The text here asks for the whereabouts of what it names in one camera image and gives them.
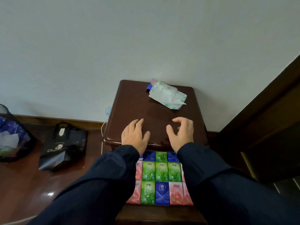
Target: person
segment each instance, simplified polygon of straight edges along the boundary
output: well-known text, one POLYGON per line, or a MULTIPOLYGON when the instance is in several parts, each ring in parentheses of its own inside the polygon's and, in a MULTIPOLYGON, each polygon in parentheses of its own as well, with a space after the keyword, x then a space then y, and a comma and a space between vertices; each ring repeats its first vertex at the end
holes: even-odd
MULTIPOLYGON (((183 117, 178 134, 167 134, 182 163, 194 206, 208 224, 300 224, 299 209, 275 191, 226 164, 205 146, 193 143, 193 121, 183 117)), ((100 156, 85 175, 66 187, 29 224, 113 224, 133 194, 136 162, 150 132, 142 136, 141 120, 122 132, 122 145, 100 156)))

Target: black bag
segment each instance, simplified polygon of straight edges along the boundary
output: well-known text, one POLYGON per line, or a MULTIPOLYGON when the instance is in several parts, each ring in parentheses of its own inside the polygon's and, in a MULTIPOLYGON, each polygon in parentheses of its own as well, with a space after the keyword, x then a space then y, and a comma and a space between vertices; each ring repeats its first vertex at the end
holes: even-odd
POLYGON ((88 132, 60 122, 45 141, 39 160, 39 170, 57 171, 85 154, 88 132))
POLYGON ((36 138, 0 104, 0 162, 13 162, 34 148, 36 138))

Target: sleeve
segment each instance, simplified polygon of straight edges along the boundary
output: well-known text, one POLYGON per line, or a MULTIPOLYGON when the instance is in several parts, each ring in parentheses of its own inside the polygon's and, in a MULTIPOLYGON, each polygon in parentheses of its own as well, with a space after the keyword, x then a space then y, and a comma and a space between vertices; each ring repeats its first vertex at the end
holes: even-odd
POLYGON ((208 147, 185 144, 177 153, 194 206, 208 224, 297 224, 299 208, 226 164, 208 147))
POLYGON ((130 145, 102 155, 29 224, 113 224, 133 194, 139 157, 130 145))

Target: white label on bag handle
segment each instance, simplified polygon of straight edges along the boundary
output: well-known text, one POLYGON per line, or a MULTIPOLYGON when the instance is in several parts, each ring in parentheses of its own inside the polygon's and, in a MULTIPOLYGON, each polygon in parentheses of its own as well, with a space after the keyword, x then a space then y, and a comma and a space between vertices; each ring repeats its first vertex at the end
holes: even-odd
POLYGON ((59 136, 62 136, 62 135, 64 134, 64 132, 65 132, 65 128, 60 129, 60 131, 59 131, 59 136))

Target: white wall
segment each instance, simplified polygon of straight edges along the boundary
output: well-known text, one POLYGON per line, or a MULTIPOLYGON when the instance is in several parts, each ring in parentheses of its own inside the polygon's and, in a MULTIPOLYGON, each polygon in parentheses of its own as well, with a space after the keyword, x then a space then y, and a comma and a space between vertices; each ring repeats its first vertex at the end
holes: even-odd
POLYGON ((0 0, 0 102, 104 121, 122 79, 195 88, 220 131, 300 52, 300 0, 0 0))

